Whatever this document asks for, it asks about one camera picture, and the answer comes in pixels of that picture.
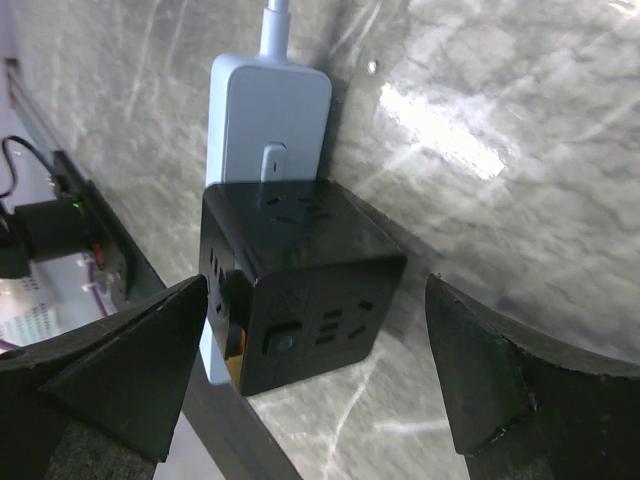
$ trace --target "marble countertop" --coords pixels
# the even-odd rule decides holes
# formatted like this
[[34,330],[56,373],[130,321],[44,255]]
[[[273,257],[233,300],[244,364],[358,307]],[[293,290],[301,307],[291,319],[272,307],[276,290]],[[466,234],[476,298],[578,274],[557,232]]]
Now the marble countertop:
[[[292,1],[327,72],[324,171],[410,254],[371,357],[252,399],[305,479],[459,479],[429,350],[430,272],[640,363],[637,0]],[[27,82],[167,283],[196,268],[209,69],[263,2],[20,0]]]

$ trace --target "black cube power strip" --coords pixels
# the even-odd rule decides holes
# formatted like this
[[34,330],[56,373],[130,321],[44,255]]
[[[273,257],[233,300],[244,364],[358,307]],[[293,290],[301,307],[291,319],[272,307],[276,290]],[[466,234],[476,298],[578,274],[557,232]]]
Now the black cube power strip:
[[208,319],[243,395],[366,358],[406,264],[327,180],[211,185],[201,235]]

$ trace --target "power strip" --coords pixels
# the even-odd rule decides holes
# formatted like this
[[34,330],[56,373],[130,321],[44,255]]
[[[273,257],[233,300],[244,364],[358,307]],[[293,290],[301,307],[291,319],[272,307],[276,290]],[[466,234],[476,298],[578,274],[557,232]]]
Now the power strip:
[[264,10],[260,54],[213,62],[206,185],[313,180],[331,104],[322,72],[287,60],[288,1]]
[[[406,257],[340,186],[211,185],[200,232],[210,325],[200,351],[205,365],[224,355],[241,394],[369,355]],[[214,368],[207,374],[220,381]]]

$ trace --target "light blue power adapter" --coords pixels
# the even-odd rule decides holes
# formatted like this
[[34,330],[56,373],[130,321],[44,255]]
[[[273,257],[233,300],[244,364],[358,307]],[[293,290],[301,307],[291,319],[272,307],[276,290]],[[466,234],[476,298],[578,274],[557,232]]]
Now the light blue power adapter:
[[288,7],[269,0],[257,56],[225,53],[213,62],[207,186],[316,178],[331,82],[287,60]]

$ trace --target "white cable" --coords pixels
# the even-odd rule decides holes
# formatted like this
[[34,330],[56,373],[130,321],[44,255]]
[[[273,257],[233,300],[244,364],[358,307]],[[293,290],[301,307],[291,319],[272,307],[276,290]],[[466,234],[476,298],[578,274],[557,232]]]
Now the white cable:
[[269,0],[262,17],[260,57],[272,62],[287,62],[289,47],[289,0]]

